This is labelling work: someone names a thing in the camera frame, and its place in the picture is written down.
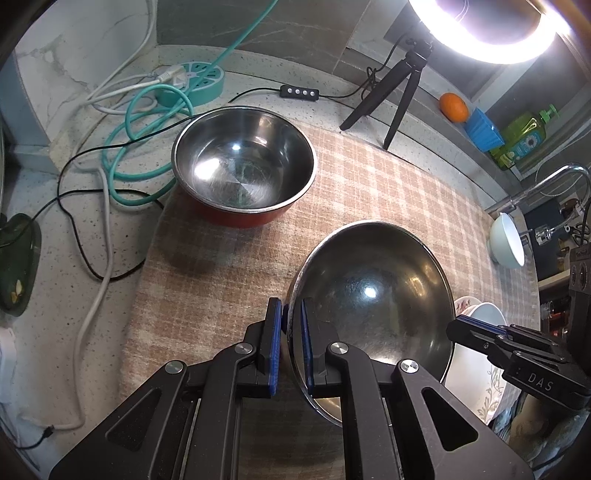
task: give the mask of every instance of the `orange fruit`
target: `orange fruit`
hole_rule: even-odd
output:
[[[470,112],[461,97],[455,93],[447,92],[439,99],[439,108],[451,122],[461,123],[468,120]]]

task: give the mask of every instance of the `tripod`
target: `tripod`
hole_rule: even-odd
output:
[[[357,120],[364,115],[370,115],[380,103],[382,103],[390,93],[410,74],[410,78],[398,104],[396,114],[390,125],[390,129],[384,138],[384,148],[387,150],[392,143],[394,135],[398,131],[402,117],[406,113],[410,101],[413,99],[414,92],[417,90],[421,79],[421,72],[427,64],[427,59],[431,54],[431,44],[424,40],[415,43],[412,50],[409,50],[403,60],[400,60],[386,74],[386,76],[376,85],[364,100],[351,112],[351,114],[341,124],[341,130],[348,130]]]

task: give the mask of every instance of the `checkered cloth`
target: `checkered cloth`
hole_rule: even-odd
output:
[[[508,270],[486,249],[492,219],[417,167],[347,135],[300,125],[318,155],[310,190],[285,215],[253,229],[200,220],[176,188],[144,265],[121,368],[127,397],[163,363],[203,362],[285,298],[311,250],[336,228],[381,219],[419,237],[443,267],[454,298],[495,303],[509,323],[539,327],[534,263]],[[321,418],[281,365],[273,400],[245,400],[240,477],[344,478],[342,432]]]

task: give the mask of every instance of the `dish soap bottle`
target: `dish soap bottle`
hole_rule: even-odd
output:
[[[542,110],[539,115],[526,112],[501,130],[505,145],[489,152],[501,170],[511,168],[546,140],[545,125],[552,115],[558,115],[558,112],[550,104],[547,111]]]

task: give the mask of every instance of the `stainless steel bowl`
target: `stainless steel bowl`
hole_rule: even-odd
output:
[[[452,292],[433,254],[403,228],[376,220],[341,227],[312,251],[290,288],[286,340],[296,381],[323,417],[341,425],[339,399],[316,400],[306,390],[301,325],[293,322],[294,305],[306,297],[340,340],[381,362],[412,358],[444,378],[453,353],[446,335]]]
[[[250,106],[219,108],[191,121],[174,143],[172,163],[202,213],[231,226],[280,215],[310,188],[317,169],[314,148],[297,127]]]

